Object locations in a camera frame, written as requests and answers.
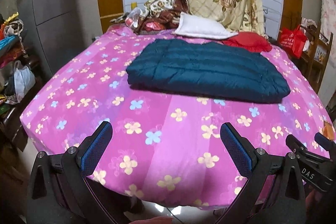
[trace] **bed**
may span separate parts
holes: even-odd
[[[102,121],[109,121],[113,138],[92,179],[142,200],[202,209],[229,205],[246,182],[219,138],[224,122],[231,122],[255,147],[271,154],[285,155],[289,151],[285,138],[293,134],[310,151],[329,156],[314,141],[324,120],[331,122],[327,112],[276,46],[262,55],[291,88],[281,104],[130,89],[126,67],[147,44],[173,37],[171,30],[136,36],[123,25],[110,28],[61,68],[22,113],[22,124],[36,148],[63,153],[78,146]]]

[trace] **dark teal blanket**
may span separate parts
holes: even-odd
[[[259,53],[215,42],[157,39],[128,66],[128,83],[147,89],[278,103],[290,88]]]

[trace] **metal screw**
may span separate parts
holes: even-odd
[[[75,153],[76,151],[77,151],[76,146],[71,146],[71,147],[68,149],[68,153],[69,153],[69,154],[73,154],[73,153]]]
[[[288,153],[288,156],[289,156],[292,160],[295,159],[295,154],[292,153],[292,152],[289,152],[289,153]]]
[[[259,155],[263,155],[263,154],[265,154],[265,149],[263,149],[263,148],[257,148],[257,153],[259,154]]]
[[[38,158],[42,158],[44,155],[45,155],[44,151],[40,151],[40,152],[37,153]]]

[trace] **tiled floor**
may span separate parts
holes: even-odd
[[[212,224],[218,216],[213,211],[203,211],[190,206],[178,206],[175,208],[166,208],[158,204],[143,201],[145,210],[141,214],[131,214],[126,212],[125,215],[131,220],[144,220],[157,216],[169,216],[174,218],[173,224]]]

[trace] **red pillow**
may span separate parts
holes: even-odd
[[[239,32],[238,35],[221,41],[224,45],[240,47],[249,52],[270,52],[272,45],[254,32]]]

